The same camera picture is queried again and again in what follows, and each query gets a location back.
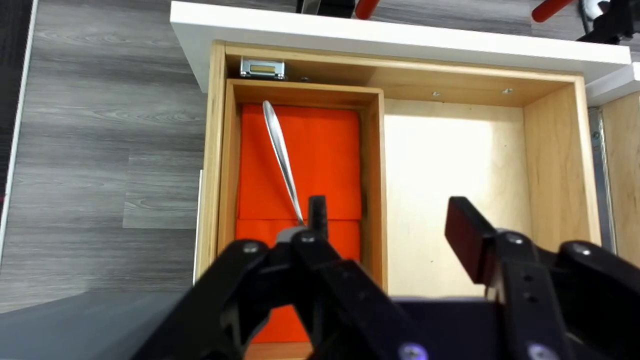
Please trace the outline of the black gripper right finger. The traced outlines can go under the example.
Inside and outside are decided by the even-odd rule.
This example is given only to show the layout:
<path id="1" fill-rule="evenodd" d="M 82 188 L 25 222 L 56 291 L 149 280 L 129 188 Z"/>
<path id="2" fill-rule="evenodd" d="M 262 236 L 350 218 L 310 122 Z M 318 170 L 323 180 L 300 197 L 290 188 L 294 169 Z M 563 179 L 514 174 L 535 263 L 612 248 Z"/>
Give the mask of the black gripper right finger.
<path id="1" fill-rule="evenodd" d="M 586 241 L 543 251 L 463 197 L 447 200 L 444 234 L 498 304 L 507 360 L 640 360 L 638 267 Z"/>

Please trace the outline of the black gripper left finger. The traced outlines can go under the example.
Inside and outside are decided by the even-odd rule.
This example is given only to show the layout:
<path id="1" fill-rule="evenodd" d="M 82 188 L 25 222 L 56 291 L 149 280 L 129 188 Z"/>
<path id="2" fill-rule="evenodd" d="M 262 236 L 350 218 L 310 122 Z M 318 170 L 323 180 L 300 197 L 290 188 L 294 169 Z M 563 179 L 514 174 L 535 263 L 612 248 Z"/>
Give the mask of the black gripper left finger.
<path id="1" fill-rule="evenodd" d="M 428 336 L 327 243 L 321 197 L 307 200 L 307 222 L 280 233 L 272 247 L 227 245 L 131 360 L 244 360 L 283 306 L 312 344 L 307 360 L 428 360 Z"/>

